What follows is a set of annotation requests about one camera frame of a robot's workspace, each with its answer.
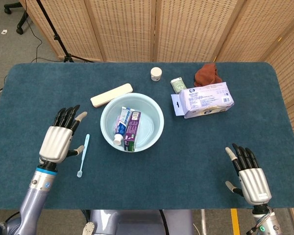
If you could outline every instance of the yellow floor tape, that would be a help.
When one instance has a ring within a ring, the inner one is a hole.
[[[237,209],[231,209],[233,235],[240,235],[239,218],[237,216]]]

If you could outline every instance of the blue ring on arm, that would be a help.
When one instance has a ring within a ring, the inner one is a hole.
[[[37,171],[42,172],[42,173],[46,173],[49,175],[57,175],[57,172],[53,172],[53,171],[49,171],[49,170],[44,170],[44,169],[40,169],[40,168],[36,168]]]

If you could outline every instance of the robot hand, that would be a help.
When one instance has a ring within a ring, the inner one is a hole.
[[[242,189],[233,186],[229,181],[225,182],[226,186],[232,192],[244,197],[253,206],[268,203],[272,195],[266,176],[263,170],[259,168],[254,154],[248,148],[244,149],[236,144],[232,144],[232,146],[235,149],[236,155],[229,147],[225,148],[225,150],[230,156],[239,176]]]
[[[83,112],[74,119],[78,108],[79,105],[74,108],[63,108],[57,113],[39,151],[42,161],[61,163],[66,157],[78,155],[83,151],[83,145],[75,150],[69,150],[75,130],[87,115],[87,112]]]

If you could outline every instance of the brown cloth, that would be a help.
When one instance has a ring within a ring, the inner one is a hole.
[[[220,82],[222,82],[222,79],[218,77],[216,64],[205,64],[195,74],[194,86],[203,87]]]

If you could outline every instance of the purple toothpaste box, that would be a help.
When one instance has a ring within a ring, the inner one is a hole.
[[[141,118],[141,112],[137,112],[137,111],[132,112],[131,118],[129,119],[129,122],[127,125],[125,136],[124,136],[125,151],[129,151],[129,152],[135,151],[140,118]]]

